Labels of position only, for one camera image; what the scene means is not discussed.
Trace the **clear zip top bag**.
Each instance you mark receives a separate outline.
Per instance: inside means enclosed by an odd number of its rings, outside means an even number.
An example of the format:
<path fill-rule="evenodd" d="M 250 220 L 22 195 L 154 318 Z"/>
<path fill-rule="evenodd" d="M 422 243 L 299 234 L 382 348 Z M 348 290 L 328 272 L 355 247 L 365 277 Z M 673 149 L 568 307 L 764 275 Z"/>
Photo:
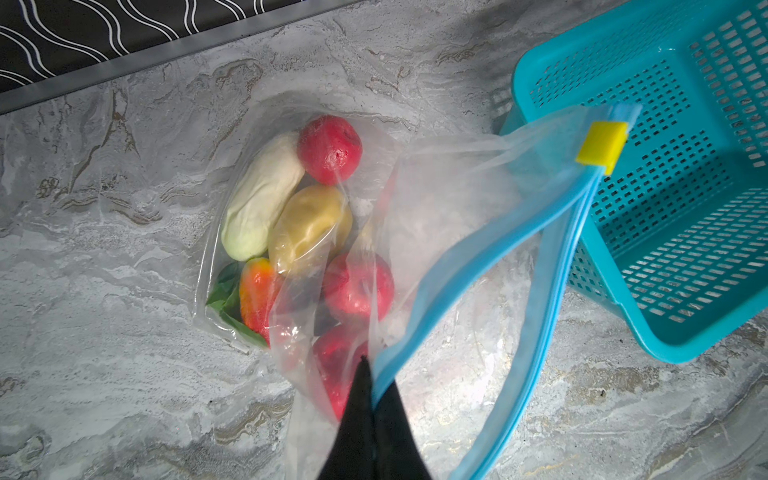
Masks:
<path fill-rule="evenodd" d="M 199 261 L 194 321 L 266 356 L 294 389 L 281 448 L 282 479 L 319 476 L 337 420 L 313 345 L 343 324 L 366 331 L 371 407 L 395 382 L 432 479 L 481 479 L 495 466 L 545 363 L 577 244 L 600 182 L 615 167 L 642 108 L 572 106 L 500 135 L 453 135 L 400 143 L 359 114 L 280 100 L 260 109 L 240 149 Z M 344 246 L 329 245 L 282 275 L 259 347 L 206 305 L 230 262 L 219 245 L 224 209 L 251 160 L 276 136 L 310 121 L 346 119 L 363 145 L 341 190 L 353 215 Z M 342 323 L 322 282 L 344 253 L 381 256 L 395 296 L 386 317 Z"/>

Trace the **yellow toy potato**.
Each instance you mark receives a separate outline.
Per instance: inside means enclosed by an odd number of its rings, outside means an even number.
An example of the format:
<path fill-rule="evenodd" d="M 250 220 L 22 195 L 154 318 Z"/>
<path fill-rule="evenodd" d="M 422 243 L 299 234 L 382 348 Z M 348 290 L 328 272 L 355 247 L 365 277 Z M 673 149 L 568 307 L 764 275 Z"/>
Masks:
<path fill-rule="evenodd" d="M 334 186 L 311 185 L 286 203 L 268 236 L 268 255 L 279 274 L 298 273 L 304 258 L 322 244 L 336 254 L 346 243 L 353 215 L 344 193 Z"/>

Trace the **red toy tomato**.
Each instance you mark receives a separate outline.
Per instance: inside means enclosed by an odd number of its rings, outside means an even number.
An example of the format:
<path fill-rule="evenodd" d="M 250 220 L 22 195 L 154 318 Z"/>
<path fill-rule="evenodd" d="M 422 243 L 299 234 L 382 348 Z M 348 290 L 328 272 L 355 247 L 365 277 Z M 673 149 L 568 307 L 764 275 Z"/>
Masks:
<path fill-rule="evenodd" d="M 313 345 L 320 378 L 337 420 L 341 420 L 360 360 L 368 356 L 364 329 L 337 325 Z"/>
<path fill-rule="evenodd" d="M 381 321 L 391 308 L 395 282 L 389 264 L 378 254 L 370 257 L 349 252 L 328 265 L 322 292 L 331 316 L 342 323 L 368 322 L 373 306 Z"/>
<path fill-rule="evenodd" d="M 321 184 L 337 185 L 349 179 L 362 154 L 357 131 L 342 117 L 320 116 L 299 132 L 298 158 L 306 173 Z"/>

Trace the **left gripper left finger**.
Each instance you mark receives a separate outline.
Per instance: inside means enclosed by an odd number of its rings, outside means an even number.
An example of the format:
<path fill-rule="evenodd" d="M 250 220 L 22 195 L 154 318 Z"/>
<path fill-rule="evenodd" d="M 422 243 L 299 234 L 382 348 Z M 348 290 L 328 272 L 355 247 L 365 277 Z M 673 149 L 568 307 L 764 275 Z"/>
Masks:
<path fill-rule="evenodd" d="M 318 479 L 374 479 L 375 433 L 371 407 L 372 377 L 361 357 L 334 444 Z"/>

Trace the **teal plastic basket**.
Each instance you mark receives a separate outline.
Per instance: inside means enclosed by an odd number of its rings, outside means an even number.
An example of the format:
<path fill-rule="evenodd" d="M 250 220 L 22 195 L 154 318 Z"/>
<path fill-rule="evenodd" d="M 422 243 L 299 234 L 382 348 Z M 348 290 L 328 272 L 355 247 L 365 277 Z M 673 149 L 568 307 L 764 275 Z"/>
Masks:
<path fill-rule="evenodd" d="M 569 284 L 672 364 L 767 306 L 767 5 L 630 1 L 528 51 L 504 130 L 572 105 L 641 114 Z"/>

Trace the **orange red toy pepper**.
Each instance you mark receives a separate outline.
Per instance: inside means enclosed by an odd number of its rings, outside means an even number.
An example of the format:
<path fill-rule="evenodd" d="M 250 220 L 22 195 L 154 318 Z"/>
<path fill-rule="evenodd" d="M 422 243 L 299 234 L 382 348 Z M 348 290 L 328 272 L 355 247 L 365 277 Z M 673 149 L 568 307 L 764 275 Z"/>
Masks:
<path fill-rule="evenodd" d="M 252 258 L 241 272 L 240 314 L 245 326 L 270 346 L 270 314 L 282 287 L 282 277 L 267 258 Z"/>

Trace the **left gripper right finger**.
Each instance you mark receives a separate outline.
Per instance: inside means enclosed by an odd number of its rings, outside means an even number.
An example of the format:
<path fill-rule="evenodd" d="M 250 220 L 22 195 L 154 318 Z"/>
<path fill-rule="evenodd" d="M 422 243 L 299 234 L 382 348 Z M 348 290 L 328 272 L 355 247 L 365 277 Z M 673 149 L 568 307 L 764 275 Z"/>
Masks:
<path fill-rule="evenodd" d="M 430 480 L 431 475 L 419 454 L 395 382 L 388 387 L 374 409 L 373 420 L 376 478 Z"/>

